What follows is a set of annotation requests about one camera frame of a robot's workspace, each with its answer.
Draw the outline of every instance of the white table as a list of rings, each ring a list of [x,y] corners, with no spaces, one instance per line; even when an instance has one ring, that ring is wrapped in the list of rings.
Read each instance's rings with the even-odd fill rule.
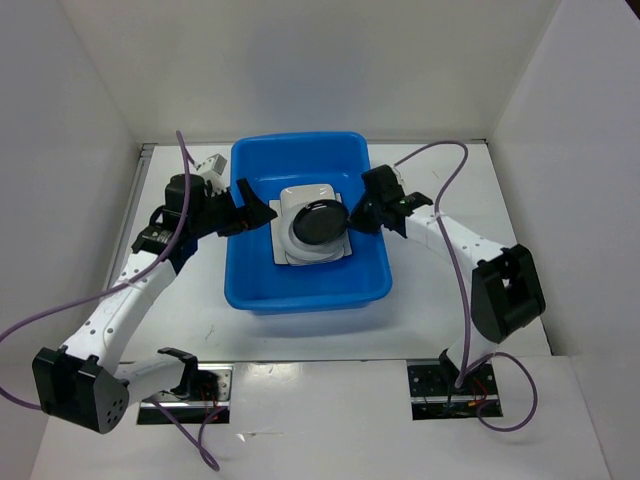
[[[473,418],[412,421],[403,361],[238,364],[230,423],[205,432],[218,474],[173,425],[136,426],[132,407],[104,436],[49,420],[31,480],[608,479],[569,360],[523,360],[540,407],[512,434]],[[513,424],[530,389],[508,361],[494,368],[505,418],[491,420]]]
[[[371,164],[392,163],[417,146],[370,145]],[[230,145],[190,147],[196,161],[214,153],[230,158],[230,150]],[[511,246],[516,239],[487,147],[471,144],[469,150],[467,166],[451,185],[442,207],[483,236]],[[415,157],[400,167],[406,191],[419,190],[434,198],[460,159],[456,146],[437,147]],[[177,147],[154,149],[124,245],[131,245],[147,225],[151,212],[164,200],[169,178],[181,169]],[[386,232],[385,242],[394,284],[384,299],[355,310],[256,316],[227,303],[223,293],[227,242],[216,236],[205,238],[151,308],[123,359],[139,360],[164,346],[223,362],[437,357],[463,329],[453,269],[395,233]],[[519,356],[550,354],[539,320],[509,338],[504,349]]]

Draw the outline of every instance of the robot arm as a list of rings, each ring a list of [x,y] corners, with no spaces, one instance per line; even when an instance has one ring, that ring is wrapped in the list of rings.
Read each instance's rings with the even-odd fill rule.
[[[451,262],[433,202],[421,193],[405,195],[388,165],[362,175],[365,193],[349,217],[349,227],[375,233],[381,226],[414,240]],[[471,286],[471,335],[468,364],[495,351],[546,308],[531,252],[506,248],[440,213],[467,285]],[[464,337],[440,356],[448,377],[460,371]]]
[[[213,170],[221,167],[224,164],[218,159]],[[213,176],[209,173],[190,176],[185,227],[167,259],[144,278],[105,298],[59,349],[38,352],[32,368],[45,413],[107,433],[119,423],[128,405],[161,390],[186,396],[202,380],[197,358],[173,348],[163,348],[148,360],[122,366],[119,362],[151,305],[196,252],[199,238],[211,233],[236,235],[276,216],[246,179],[238,181],[244,206],[236,207],[229,190],[220,188],[221,171]],[[165,189],[165,204],[138,235],[116,285],[128,283],[128,278],[157,260],[176,232],[184,196],[185,176],[174,176]]]

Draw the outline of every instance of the white wall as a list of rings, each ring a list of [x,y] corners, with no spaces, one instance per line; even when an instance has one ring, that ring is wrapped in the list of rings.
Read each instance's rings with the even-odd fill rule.
[[[486,138],[556,0],[60,0],[139,141]]]
[[[0,329],[96,292],[136,168],[136,146],[61,7],[0,7]],[[86,310],[25,328],[0,364],[56,347]]]
[[[639,81],[625,2],[563,0],[489,142],[616,479],[640,468]]]

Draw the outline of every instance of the blue bin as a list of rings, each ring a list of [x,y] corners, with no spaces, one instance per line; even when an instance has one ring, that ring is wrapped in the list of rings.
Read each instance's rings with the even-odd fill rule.
[[[369,170],[366,140],[352,132],[290,133],[245,138],[231,150],[232,194],[247,178],[262,201],[295,185],[329,183],[349,210],[364,192]],[[353,254],[319,265],[276,265],[271,229],[230,237],[224,294],[231,306],[256,313],[334,310],[366,305],[391,290],[382,234],[349,231]]]

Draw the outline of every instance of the cable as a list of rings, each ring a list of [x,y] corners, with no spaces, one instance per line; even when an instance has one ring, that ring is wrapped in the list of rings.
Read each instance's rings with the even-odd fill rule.
[[[469,149],[467,146],[456,140],[440,140],[438,142],[429,143],[424,145],[417,150],[411,152],[404,158],[401,158],[396,163],[393,164],[394,167],[398,167],[402,165],[404,162],[409,160],[410,158],[416,156],[420,152],[423,152],[429,148],[437,147],[439,145],[457,145],[462,148],[464,155],[462,156],[462,160],[458,167],[453,171],[451,176],[444,182],[442,188],[438,192],[436,196],[436,201],[434,203],[434,213],[436,216],[436,222],[438,223],[438,227],[440,228],[440,232],[442,232],[442,238],[444,239],[444,243],[447,247],[447,251],[449,252],[449,256],[451,257],[451,263],[453,264],[453,270],[456,274],[456,280],[458,281],[458,289],[460,290],[460,296],[462,297],[462,311],[464,314],[464,347],[462,350],[462,362],[460,364],[460,373],[458,374],[458,378],[456,378],[454,386],[456,388],[462,387],[462,382],[464,382],[464,377],[467,375],[467,363],[469,362],[469,350],[471,348],[471,311],[469,309],[469,297],[467,295],[467,289],[464,286],[464,278],[462,276],[462,269],[460,268],[460,262],[458,262],[458,258],[456,257],[456,252],[453,248],[453,244],[451,243],[451,239],[449,238],[449,233],[444,226],[444,222],[442,221],[442,217],[440,215],[440,202],[442,201],[442,196],[449,188],[449,185],[455,180],[460,171],[464,168],[469,158]]]
[[[189,440],[194,447],[196,447],[198,449],[198,451],[200,452],[200,456],[202,457],[202,460],[204,460],[204,463],[207,464],[207,466],[209,468],[211,468],[212,470],[219,472],[220,471],[220,465],[218,465],[218,462],[216,462],[216,459],[213,458],[213,455],[211,455],[211,453],[209,453],[209,451],[202,445],[202,435],[204,433],[204,427],[207,423],[209,423],[211,420],[213,420],[213,417],[215,415],[217,415],[218,413],[220,413],[222,410],[224,410],[226,407],[220,407],[219,409],[214,410],[212,413],[209,414],[209,416],[207,416],[207,418],[204,419],[204,422],[202,422],[202,425],[200,425],[200,431],[198,432],[198,439],[196,440],[193,435],[191,435],[186,428],[184,428],[182,426],[182,424],[180,423],[180,421],[169,411],[167,410],[165,407],[163,407],[162,405],[160,405],[158,403],[157,400],[154,399],[149,399],[149,401],[158,409],[160,410],[160,412],[167,417],[167,419],[173,423],[176,427],[178,427],[178,430],[180,430],[180,432],[187,437],[187,440]]]
[[[71,308],[77,307],[79,305],[84,305],[85,303],[89,303],[92,302],[94,300],[98,300],[99,298],[102,297],[106,297],[108,295],[112,295],[116,292],[119,292],[121,290],[124,290],[125,288],[129,287],[130,284],[132,283],[136,283],[137,281],[143,279],[144,277],[146,277],[147,275],[149,275],[149,273],[151,273],[151,271],[156,268],[161,262],[163,262],[171,253],[171,251],[173,250],[173,247],[175,247],[176,243],[178,242],[178,238],[180,237],[180,233],[182,232],[182,228],[184,227],[184,224],[187,220],[187,212],[189,211],[189,200],[190,200],[190,193],[191,193],[191,177],[189,176],[189,162],[193,162],[193,158],[191,157],[191,154],[187,151],[187,147],[184,144],[184,138],[182,138],[182,133],[180,132],[180,130],[176,131],[176,136],[178,137],[178,143],[180,144],[180,150],[182,152],[182,163],[184,166],[184,173],[185,173],[185,194],[184,194],[184,201],[182,203],[182,210],[180,212],[180,219],[178,221],[178,225],[176,227],[176,231],[173,234],[173,236],[171,237],[171,240],[169,241],[169,244],[165,247],[165,249],[162,251],[162,253],[160,255],[158,255],[158,257],[153,261],[153,263],[151,265],[149,265],[147,268],[145,268],[144,270],[142,270],[140,273],[138,273],[137,275],[134,275],[133,277],[131,277],[129,280],[119,283],[118,285],[115,285],[111,288],[108,288],[107,290],[100,292],[100,293],[96,293],[94,295],[91,295],[89,297],[86,298],[81,298],[79,300],[74,300],[68,303],[64,303],[62,305],[58,305],[57,307],[53,307],[50,308],[48,310],[45,310],[43,312],[40,313],[36,313],[35,315],[30,316],[29,318],[25,318],[24,320],[16,323],[15,325],[9,327],[8,329],[6,329],[4,332],[2,332],[0,334],[0,343],[2,343],[4,340],[6,340],[6,338],[11,335],[12,333],[15,333],[16,331],[20,330],[23,327],[26,327],[27,325],[36,322],[38,320],[42,320],[43,318],[49,317],[51,315],[54,315],[56,313],[60,313],[63,312],[65,310],[69,310]],[[35,404],[35,403],[30,403],[27,402],[25,400],[22,400],[18,397],[15,397],[14,395],[12,395],[11,393],[9,393],[8,391],[6,391],[4,388],[0,387],[0,395],[3,396],[4,398],[6,398],[7,400],[9,400],[12,403],[15,403],[16,405],[20,405],[21,407],[25,407],[25,408],[29,408],[31,410],[42,410],[42,408],[40,407],[40,405]]]
[[[485,427],[491,430],[494,430],[496,432],[515,432],[516,430],[519,430],[525,425],[527,425],[535,415],[536,410],[538,409],[538,389],[536,387],[535,381],[533,380],[533,377],[531,376],[529,371],[526,369],[526,367],[520,362],[520,360],[518,360],[513,355],[510,355],[508,353],[494,352],[492,354],[489,354],[480,358],[479,360],[476,360],[471,365],[468,365],[469,350],[471,347],[471,312],[469,310],[467,289],[464,285],[464,279],[462,277],[462,270],[460,268],[460,263],[458,262],[458,258],[456,257],[455,250],[453,249],[453,244],[451,243],[451,239],[449,238],[449,234],[447,233],[447,229],[444,226],[444,222],[442,221],[442,218],[440,215],[440,201],[442,200],[442,195],[447,190],[447,188],[449,188],[449,185],[451,185],[451,182],[453,182],[453,180],[458,176],[462,168],[467,163],[467,159],[469,158],[469,149],[464,143],[458,142],[456,140],[441,140],[438,142],[429,143],[427,145],[424,145],[418,148],[417,150],[411,152],[406,157],[403,157],[400,160],[398,160],[396,163],[393,164],[393,166],[397,167],[399,165],[402,165],[404,162],[416,156],[420,152],[423,152],[424,150],[427,150],[428,148],[431,148],[431,147],[436,147],[438,145],[458,145],[464,151],[464,156],[460,161],[460,164],[454,170],[451,176],[444,182],[444,184],[442,185],[442,188],[440,188],[440,191],[436,196],[436,201],[434,203],[434,213],[436,215],[436,221],[438,222],[438,227],[442,232],[442,237],[444,239],[445,245],[447,246],[447,251],[449,252],[449,256],[451,257],[451,263],[453,264],[453,269],[456,273],[458,288],[460,289],[460,296],[462,297],[462,308],[464,311],[464,348],[462,351],[462,362],[460,364],[460,373],[458,374],[458,378],[456,378],[454,386],[456,388],[460,388],[462,386],[462,382],[464,381],[464,378],[467,375],[467,372],[473,371],[475,368],[479,367],[480,365],[482,365],[492,357],[504,357],[514,362],[520,368],[520,370],[522,370],[522,372],[525,374],[525,376],[527,377],[527,380],[529,381],[529,384],[531,385],[531,390],[533,392],[533,403],[531,405],[531,410],[529,411],[529,414],[525,417],[525,419],[522,422],[518,423],[517,425],[513,425],[511,427],[497,427],[495,425],[491,425],[482,417],[482,410],[488,405],[492,403],[496,403],[495,400],[491,400],[491,401],[483,402],[478,407],[477,416],[480,423],[482,423]]]

